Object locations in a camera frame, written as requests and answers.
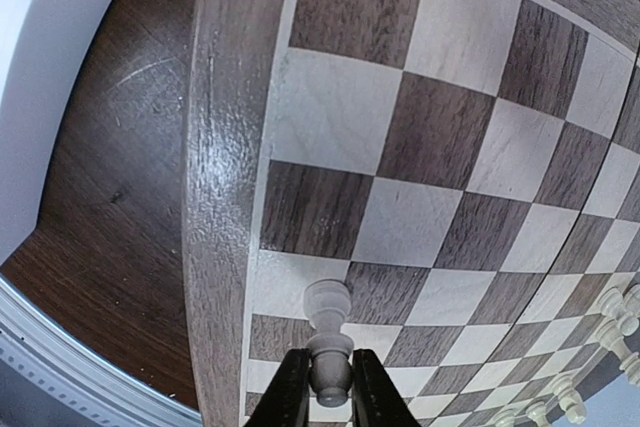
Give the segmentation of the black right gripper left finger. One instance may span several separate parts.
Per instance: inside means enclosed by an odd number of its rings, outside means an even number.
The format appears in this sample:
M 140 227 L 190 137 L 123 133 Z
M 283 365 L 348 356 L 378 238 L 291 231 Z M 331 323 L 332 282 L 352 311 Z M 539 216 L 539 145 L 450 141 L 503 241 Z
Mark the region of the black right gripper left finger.
M 290 349 L 245 427 L 307 427 L 311 354 Z

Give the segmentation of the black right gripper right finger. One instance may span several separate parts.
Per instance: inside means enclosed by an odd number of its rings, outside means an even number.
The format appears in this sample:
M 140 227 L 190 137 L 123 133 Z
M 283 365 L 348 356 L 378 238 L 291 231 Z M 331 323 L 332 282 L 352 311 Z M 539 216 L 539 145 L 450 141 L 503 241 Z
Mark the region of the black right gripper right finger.
M 355 350 L 352 370 L 355 426 L 420 427 L 373 350 Z

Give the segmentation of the light chess piece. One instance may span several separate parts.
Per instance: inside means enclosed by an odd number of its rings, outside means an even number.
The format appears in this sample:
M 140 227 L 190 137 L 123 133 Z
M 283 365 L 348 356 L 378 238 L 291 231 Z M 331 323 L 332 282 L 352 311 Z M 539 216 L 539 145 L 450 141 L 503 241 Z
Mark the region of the light chess piece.
M 517 411 L 515 409 L 505 409 L 499 412 L 493 419 L 492 425 L 495 427 L 514 427 Z
M 575 425 L 582 424 L 587 418 L 587 409 L 571 376 L 568 374 L 559 375 L 551 382 L 550 386 L 567 420 Z
M 528 419 L 535 423 L 537 427 L 551 427 L 547 419 L 547 409 L 544 401 L 537 401 L 530 404 L 525 413 Z
M 639 329 L 639 285 L 632 286 L 626 294 L 611 288 L 600 296 L 597 306 L 606 319 L 596 331 L 599 344 L 616 355 L 620 370 L 631 385 L 638 387 L 639 353 L 627 346 L 625 338 Z
M 335 279 L 314 282 L 304 292 L 303 311 L 315 330 L 306 345 L 311 354 L 310 386 L 318 404 L 326 408 L 344 405 L 352 385 L 349 358 L 354 342 L 341 332 L 351 306 L 348 288 Z

